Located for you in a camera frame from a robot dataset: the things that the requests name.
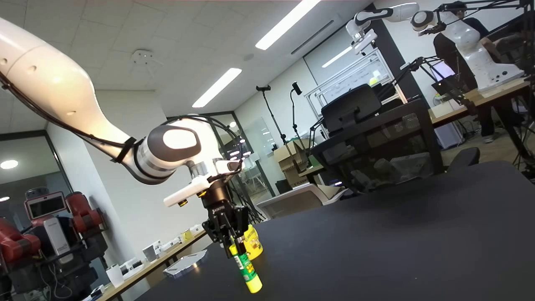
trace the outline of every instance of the black office chair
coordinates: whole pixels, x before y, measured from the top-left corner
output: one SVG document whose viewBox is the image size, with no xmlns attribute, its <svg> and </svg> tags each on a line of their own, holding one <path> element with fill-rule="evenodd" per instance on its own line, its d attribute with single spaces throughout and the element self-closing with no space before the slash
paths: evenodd
<svg viewBox="0 0 535 301">
<path fill-rule="evenodd" d="M 355 193 L 371 192 L 445 171 L 425 100 L 376 115 L 380 102 L 369 86 L 324 107 L 329 139 L 312 155 Z M 459 153 L 451 170 L 479 161 L 479 150 Z"/>
</svg>

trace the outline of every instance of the air vent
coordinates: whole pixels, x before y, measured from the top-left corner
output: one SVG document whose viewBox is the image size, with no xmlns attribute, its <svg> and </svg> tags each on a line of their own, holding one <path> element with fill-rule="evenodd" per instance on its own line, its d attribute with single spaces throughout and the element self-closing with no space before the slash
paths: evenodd
<svg viewBox="0 0 535 301">
<path fill-rule="evenodd" d="M 301 48 L 303 48 L 308 42 L 312 41 L 312 39 L 314 39 L 318 34 L 320 34 L 322 31 L 324 31 L 325 29 L 327 29 L 327 27 L 329 27 L 331 24 L 334 23 L 334 20 L 331 20 L 329 22 L 327 22 L 327 24 L 325 24 L 322 28 L 320 28 L 318 31 L 315 32 L 315 34 L 313 34 L 312 36 L 310 36 L 306 41 L 304 41 L 301 45 L 299 45 L 299 47 L 295 48 L 294 51 L 292 51 L 292 55 L 295 54 L 296 52 L 298 52 Z"/>
</svg>

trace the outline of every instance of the shoe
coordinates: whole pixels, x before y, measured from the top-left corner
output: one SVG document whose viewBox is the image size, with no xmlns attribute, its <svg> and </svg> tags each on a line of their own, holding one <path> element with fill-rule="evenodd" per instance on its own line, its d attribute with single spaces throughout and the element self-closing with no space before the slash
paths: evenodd
<svg viewBox="0 0 535 301">
<path fill-rule="evenodd" d="M 483 142 L 486 144 L 494 142 L 494 135 L 483 136 Z"/>
</svg>

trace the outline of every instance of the ceiling light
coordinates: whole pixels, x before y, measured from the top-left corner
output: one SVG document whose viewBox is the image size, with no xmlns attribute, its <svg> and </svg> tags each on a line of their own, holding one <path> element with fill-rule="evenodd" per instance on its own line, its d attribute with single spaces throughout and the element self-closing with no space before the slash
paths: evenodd
<svg viewBox="0 0 535 301">
<path fill-rule="evenodd" d="M 344 49 L 342 52 L 340 52 L 339 54 L 337 54 L 335 57 L 331 58 L 327 63 L 323 64 L 322 68 L 325 68 L 327 66 L 329 66 L 330 64 L 332 64 L 334 61 L 336 61 L 337 59 L 341 58 L 342 55 L 348 53 L 351 51 L 351 46 L 349 46 L 348 48 Z"/>
<path fill-rule="evenodd" d="M 230 68 L 222 77 L 220 77 L 215 84 L 213 84 L 204 94 L 193 103 L 193 108 L 202 108 L 209 103 L 219 92 L 221 92 L 228 84 L 231 83 L 239 74 L 241 69 Z"/>
<path fill-rule="evenodd" d="M 19 165 L 19 162 L 17 160 L 7 160 L 2 163 L 0 163 L 0 168 L 2 169 L 10 169 L 15 168 Z"/>
<path fill-rule="evenodd" d="M 273 45 L 284 33 L 286 33 L 297 21 L 303 18 L 320 0 L 302 0 L 284 18 L 278 22 L 263 38 L 256 43 L 255 47 L 266 50 Z"/>
</svg>

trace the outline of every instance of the glue stick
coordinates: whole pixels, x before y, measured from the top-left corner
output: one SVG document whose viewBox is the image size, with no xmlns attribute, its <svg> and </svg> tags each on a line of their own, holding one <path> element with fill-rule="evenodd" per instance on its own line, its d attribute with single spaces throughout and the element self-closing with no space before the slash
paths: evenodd
<svg viewBox="0 0 535 301">
<path fill-rule="evenodd" d="M 260 277 L 256 274 L 255 268 L 249 260 L 249 257 L 247 257 L 247 251 L 241 237 L 238 238 L 237 246 L 238 247 L 234 244 L 228 249 L 232 253 L 232 256 L 234 256 L 234 260 L 236 260 L 236 263 L 240 268 L 241 275 L 243 276 L 243 279 L 245 279 L 245 284 L 249 288 L 249 291 L 254 294 L 262 288 L 262 281 L 260 281 Z"/>
</svg>

